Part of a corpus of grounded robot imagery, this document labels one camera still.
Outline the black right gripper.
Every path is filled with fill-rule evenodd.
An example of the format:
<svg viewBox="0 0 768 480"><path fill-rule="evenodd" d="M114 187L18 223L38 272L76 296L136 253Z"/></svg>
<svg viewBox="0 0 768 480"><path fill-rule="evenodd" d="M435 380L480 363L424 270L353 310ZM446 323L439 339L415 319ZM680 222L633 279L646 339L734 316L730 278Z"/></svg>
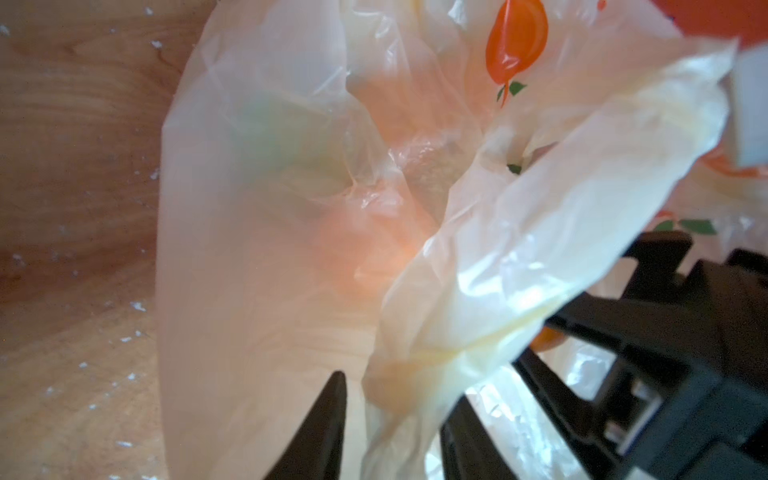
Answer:
<svg viewBox="0 0 768 480"><path fill-rule="evenodd" d="M583 293L545 321L615 354L595 402L529 348L512 363L592 479L767 475L767 262L737 249L681 274L691 246L640 236L619 299Z"/></svg>

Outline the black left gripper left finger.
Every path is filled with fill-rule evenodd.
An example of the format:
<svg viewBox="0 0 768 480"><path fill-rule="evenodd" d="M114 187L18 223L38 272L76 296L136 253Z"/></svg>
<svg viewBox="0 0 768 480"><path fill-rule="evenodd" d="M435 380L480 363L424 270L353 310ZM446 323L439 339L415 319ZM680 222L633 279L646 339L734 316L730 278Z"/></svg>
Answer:
<svg viewBox="0 0 768 480"><path fill-rule="evenodd" d="M339 479L346 409L346 376L335 371L265 479Z"/></svg>

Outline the orange printed plastic bag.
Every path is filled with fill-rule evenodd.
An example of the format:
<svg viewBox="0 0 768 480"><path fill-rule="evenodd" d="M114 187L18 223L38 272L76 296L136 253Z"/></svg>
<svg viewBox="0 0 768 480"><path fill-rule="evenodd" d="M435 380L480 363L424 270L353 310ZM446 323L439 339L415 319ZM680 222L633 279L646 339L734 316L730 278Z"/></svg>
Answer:
<svg viewBox="0 0 768 480"><path fill-rule="evenodd" d="M174 479L261 479L332 373L345 479L424 479L461 394L568 477L509 361L665 222L767 248L722 152L767 5L221 1L162 128L159 378Z"/></svg>

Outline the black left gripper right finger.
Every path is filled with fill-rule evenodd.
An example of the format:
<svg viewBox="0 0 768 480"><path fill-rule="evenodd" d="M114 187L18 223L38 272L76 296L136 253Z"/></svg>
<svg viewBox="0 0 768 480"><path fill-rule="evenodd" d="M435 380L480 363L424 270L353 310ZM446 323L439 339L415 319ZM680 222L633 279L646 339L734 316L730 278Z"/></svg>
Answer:
<svg viewBox="0 0 768 480"><path fill-rule="evenodd" d="M517 480L491 437L462 396L440 430L446 480Z"/></svg>

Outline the orange fruit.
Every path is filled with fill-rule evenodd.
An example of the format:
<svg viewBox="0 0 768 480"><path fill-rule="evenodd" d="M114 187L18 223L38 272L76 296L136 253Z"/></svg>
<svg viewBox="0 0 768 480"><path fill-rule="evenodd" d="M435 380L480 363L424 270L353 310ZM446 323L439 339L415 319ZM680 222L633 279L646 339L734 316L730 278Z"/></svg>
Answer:
<svg viewBox="0 0 768 480"><path fill-rule="evenodd" d="M567 339L564 333L544 327L530 343L529 348L536 353L542 353L562 345Z"/></svg>

